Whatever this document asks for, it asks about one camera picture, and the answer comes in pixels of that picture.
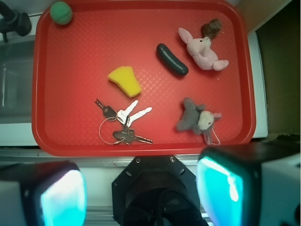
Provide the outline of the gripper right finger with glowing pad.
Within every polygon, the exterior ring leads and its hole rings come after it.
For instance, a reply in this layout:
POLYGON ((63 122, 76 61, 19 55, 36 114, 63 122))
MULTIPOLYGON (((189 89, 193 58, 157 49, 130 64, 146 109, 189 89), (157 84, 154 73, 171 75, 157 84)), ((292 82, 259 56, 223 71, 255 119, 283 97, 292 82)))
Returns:
POLYGON ((215 226, 298 226, 300 166, 298 143, 209 146, 196 169, 200 202, 215 226))

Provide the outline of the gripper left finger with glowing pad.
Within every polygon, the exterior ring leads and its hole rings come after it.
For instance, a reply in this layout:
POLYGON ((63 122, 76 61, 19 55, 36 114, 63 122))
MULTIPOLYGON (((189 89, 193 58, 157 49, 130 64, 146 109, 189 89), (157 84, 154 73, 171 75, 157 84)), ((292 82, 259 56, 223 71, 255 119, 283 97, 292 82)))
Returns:
POLYGON ((82 226, 87 213, 84 174, 70 161, 0 168, 2 226, 82 226))

